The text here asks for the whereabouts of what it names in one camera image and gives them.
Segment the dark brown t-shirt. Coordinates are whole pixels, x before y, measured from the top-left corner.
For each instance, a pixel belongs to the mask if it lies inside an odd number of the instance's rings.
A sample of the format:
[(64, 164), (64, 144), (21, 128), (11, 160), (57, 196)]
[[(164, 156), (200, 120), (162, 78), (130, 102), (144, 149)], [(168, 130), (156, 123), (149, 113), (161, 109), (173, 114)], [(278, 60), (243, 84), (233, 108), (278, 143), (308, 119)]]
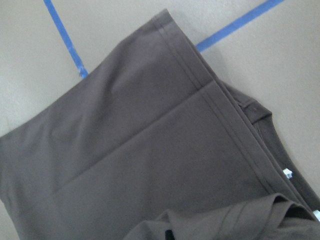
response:
[(167, 10), (0, 139), (22, 240), (317, 240), (320, 200), (272, 113), (221, 81)]

